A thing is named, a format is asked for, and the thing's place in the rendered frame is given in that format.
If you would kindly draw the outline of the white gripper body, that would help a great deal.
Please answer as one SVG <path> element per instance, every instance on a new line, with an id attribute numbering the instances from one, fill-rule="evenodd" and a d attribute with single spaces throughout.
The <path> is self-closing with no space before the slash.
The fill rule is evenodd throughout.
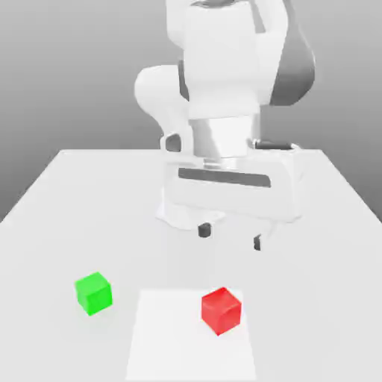
<path id="1" fill-rule="evenodd" d="M 168 163 L 164 189 L 175 204 L 280 222 L 301 217 L 300 174 L 283 155 L 240 158 L 234 169 L 204 169 L 202 162 Z"/>

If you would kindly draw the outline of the small red cube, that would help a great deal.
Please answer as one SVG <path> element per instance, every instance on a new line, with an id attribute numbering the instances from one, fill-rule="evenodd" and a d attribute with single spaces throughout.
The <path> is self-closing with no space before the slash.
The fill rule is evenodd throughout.
<path id="1" fill-rule="evenodd" d="M 238 326 L 241 316 L 242 302 L 226 287 L 201 298 L 201 319 L 217 336 Z"/>

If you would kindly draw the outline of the small green cube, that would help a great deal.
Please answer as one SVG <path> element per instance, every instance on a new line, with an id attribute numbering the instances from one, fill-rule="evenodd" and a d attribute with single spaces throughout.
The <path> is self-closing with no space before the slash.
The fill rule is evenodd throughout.
<path id="1" fill-rule="evenodd" d="M 78 303 L 88 316 L 92 316 L 113 304 L 110 283 L 100 273 L 94 272 L 75 282 Z"/>

